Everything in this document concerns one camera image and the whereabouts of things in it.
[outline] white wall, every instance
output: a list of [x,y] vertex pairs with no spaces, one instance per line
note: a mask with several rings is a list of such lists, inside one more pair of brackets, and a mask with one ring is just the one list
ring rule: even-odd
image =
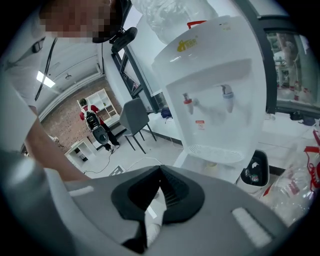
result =
[[249,0],[260,16],[263,15],[282,15],[289,14],[274,0]]
[[107,41],[103,43],[104,73],[112,91],[120,105],[132,100],[132,97],[111,57],[111,44]]
[[136,64],[140,66],[145,76],[149,92],[152,95],[160,90],[160,85],[156,80],[151,65],[155,57],[166,45],[158,39],[156,33],[147,24],[145,17],[140,19],[136,28],[138,29],[138,33],[136,38],[130,43],[130,49],[136,58]]

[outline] white shirt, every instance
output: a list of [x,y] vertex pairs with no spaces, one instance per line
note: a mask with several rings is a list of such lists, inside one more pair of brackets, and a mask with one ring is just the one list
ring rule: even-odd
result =
[[1,60],[6,80],[11,83],[28,106],[35,106],[35,94],[39,89],[37,74],[40,69],[41,50],[32,53],[33,45],[46,36],[40,25],[39,10],[32,13],[21,26]]

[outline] white floor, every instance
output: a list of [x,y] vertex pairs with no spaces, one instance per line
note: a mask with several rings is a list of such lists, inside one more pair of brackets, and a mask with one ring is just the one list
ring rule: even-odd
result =
[[81,171],[86,172],[85,174],[88,177],[94,179],[109,176],[117,166],[122,166],[126,171],[133,171],[147,166],[160,165],[159,162],[163,165],[173,166],[179,154],[183,150],[182,146],[157,136],[157,141],[155,141],[150,133],[145,131],[141,131],[141,133],[145,141],[143,141],[139,133],[135,137],[143,147],[146,154],[142,152],[132,137],[129,137],[129,140],[135,148],[135,151],[127,142],[126,138],[121,136],[118,138],[120,147],[116,149],[111,156],[103,147],[98,151],[95,161],[86,161],[81,167]]

